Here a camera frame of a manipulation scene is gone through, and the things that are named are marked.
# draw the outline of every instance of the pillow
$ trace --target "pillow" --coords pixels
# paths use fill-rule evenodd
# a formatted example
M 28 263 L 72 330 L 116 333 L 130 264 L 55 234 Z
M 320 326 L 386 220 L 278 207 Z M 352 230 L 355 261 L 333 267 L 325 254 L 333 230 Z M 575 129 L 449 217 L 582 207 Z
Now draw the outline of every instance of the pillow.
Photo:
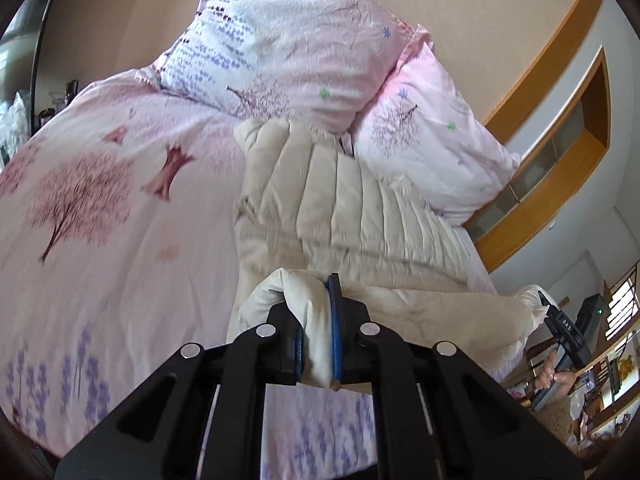
M 404 174 L 436 213 L 462 225 L 520 165 L 482 126 L 418 27 L 376 99 L 353 126 L 354 153 L 377 176 Z
M 374 0 L 201 0 L 156 69 L 165 89 L 238 118 L 343 133 L 413 33 Z

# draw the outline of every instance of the wooden frame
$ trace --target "wooden frame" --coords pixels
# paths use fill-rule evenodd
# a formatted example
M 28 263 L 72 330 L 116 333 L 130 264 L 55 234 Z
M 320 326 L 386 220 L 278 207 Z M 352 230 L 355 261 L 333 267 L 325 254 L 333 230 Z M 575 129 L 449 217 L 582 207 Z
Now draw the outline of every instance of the wooden frame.
M 489 272 L 497 269 L 531 240 L 582 187 L 609 147 L 609 75 L 601 48 L 580 87 L 536 147 L 522 162 L 518 176 L 558 131 L 582 101 L 584 130 L 540 183 L 477 242 L 476 249 Z M 489 206 L 477 211 L 465 226 Z
M 484 125 L 501 143 L 511 139 L 574 58 L 602 1 L 575 1 L 540 54 L 484 120 Z

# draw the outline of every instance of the tree trunk print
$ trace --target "tree trunk print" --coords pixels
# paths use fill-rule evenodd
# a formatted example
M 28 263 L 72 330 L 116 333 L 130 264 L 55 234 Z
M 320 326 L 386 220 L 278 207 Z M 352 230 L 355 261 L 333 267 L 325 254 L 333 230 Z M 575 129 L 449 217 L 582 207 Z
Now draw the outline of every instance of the tree trunk print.
M 142 187 L 142 191 L 151 196 L 157 196 L 160 200 L 169 202 L 169 188 L 174 181 L 176 173 L 194 157 L 182 152 L 180 146 L 166 146 L 166 162 L 155 177 Z
M 0 173 L 0 197 L 12 194 L 27 176 L 27 167 L 36 160 L 43 137 L 35 136 L 14 155 Z
M 386 158 L 418 141 L 419 130 L 414 120 L 417 107 L 418 105 L 413 105 L 407 108 L 403 101 L 391 100 L 388 106 L 376 114 L 371 139 Z
M 32 227 L 52 229 L 43 264 L 60 240 L 103 246 L 112 229 L 127 221 L 132 164 L 111 153 L 87 152 L 41 177 L 27 219 Z
M 122 146 L 122 141 L 124 140 L 124 136 L 127 135 L 128 131 L 129 129 L 124 124 L 122 124 L 112 132 L 106 134 L 102 138 L 102 142 L 114 142 L 115 144 Z
M 235 90 L 229 86 L 226 89 L 240 100 L 236 116 L 241 119 L 287 116 L 289 101 L 282 92 L 282 83 L 277 80 L 268 84 L 261 76 L 257 76 L 247 90 Z

